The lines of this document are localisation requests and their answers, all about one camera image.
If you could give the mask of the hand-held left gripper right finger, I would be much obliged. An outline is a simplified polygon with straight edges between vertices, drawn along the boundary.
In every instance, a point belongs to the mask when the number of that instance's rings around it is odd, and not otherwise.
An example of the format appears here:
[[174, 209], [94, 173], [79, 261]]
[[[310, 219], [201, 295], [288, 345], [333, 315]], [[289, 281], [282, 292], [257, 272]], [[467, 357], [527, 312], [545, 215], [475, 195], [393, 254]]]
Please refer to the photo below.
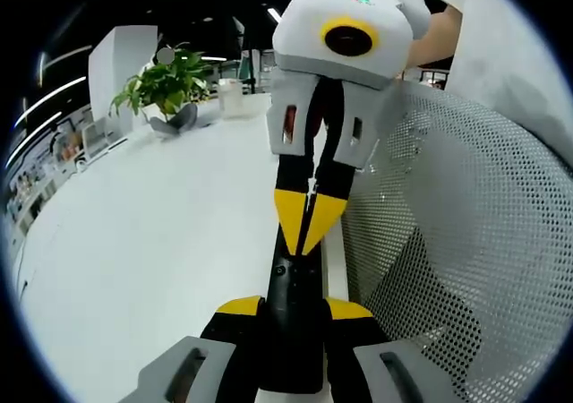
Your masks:
[[447, 373], [408, 340], [389, 341], [365, 307], [328, 297], [324, 347], [335, 402], [450, 402]]

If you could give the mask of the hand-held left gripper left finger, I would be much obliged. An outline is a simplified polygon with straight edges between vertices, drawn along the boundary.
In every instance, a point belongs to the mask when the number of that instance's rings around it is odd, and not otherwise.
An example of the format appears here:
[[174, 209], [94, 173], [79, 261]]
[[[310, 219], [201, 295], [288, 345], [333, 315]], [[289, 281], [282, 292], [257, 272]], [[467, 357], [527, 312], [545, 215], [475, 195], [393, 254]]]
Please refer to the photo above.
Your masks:
[[143, 367], [123, 402], [254, 402], [259, 389], [261, 296], [231, 300], [199, 337], [188, 336]]

